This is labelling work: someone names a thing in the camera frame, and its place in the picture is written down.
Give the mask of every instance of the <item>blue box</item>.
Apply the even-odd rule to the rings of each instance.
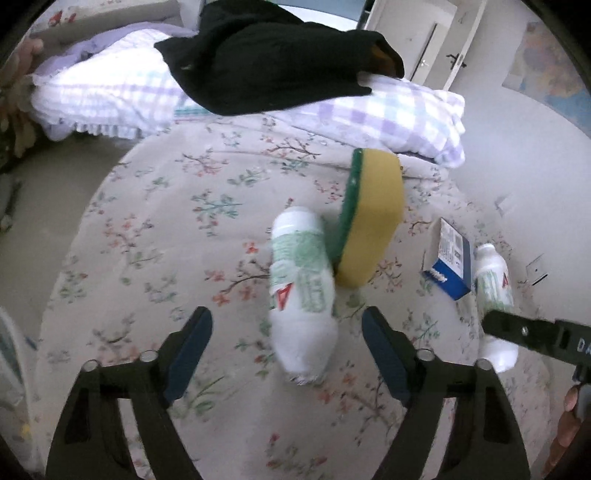
[[[472,250],[468,239],[448,221],[437,219],[430,227],[431,244],[423,255],[422,273],[454,300],[472,289]]]

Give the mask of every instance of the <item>black cloth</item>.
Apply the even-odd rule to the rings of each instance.
[[[368,95],[357,74],[382,73],[376,65],[384,58],[390,76],[404,76],[402,59],[380,33],[302,22],[264,0],[217,0],[204,7],[198,35],[155,47],[187,95],[218,115]]]

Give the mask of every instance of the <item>yellow sponge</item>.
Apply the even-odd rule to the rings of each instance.
[[[403,214],[398,157],[370,148],[355,150],[339,217],[338,285],[356,288],[371,279]]]

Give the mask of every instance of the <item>plastic bottle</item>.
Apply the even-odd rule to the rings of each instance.
[[[271,344],[290,381],[319,382],[339,336],[322,222],[307,208],[290,207],[273,223],[272,244]]]
[[[474,251],[476,257],[474,277],[476,278],[476,306],[480,321],[491,310],[513,313],[513,293],[509,283],[507,263],[492,244],[484,244]],[[480,339],[479,358],[492,363],[497,373],[515,366],[519,347],[490,335]]]

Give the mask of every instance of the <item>floral pattern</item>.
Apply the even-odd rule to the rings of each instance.
[[[82,219],[41,328],[33,432],[44,460],[80,366],[126,362],[155,349],[199,305],[213,336],[183,398],[170,408],[187,452],[217,478],[371,478],[404,418],[361,334],[378,306],[417,348],[473,364],[480,327],[472,294],[453,302],[420,275],[428,227],[444,216],[474,244],[494,242],[509,264],[519,313],[534,316],[524,263],[496,220],[469,202],[445,169],[400,156],[407,201],[384,259],[364,288],[337,289],[339,342],[322,385],[285,382],[268,322],[270,227],[290,205],[340,213],[353,147],[264,115],[176,125],[138,144],[113,169]],[[520,352],[501,381],[528,457],[548,438],[549,374]],[[453,403],[441,423],[449,427]],[[137,471],[152,479],[133,422],[124,416]],[[438,434],[433,455],[445,451]],[[232,455],[233,462],[223,462]],[[425,479],[439,465],[429,460]]]

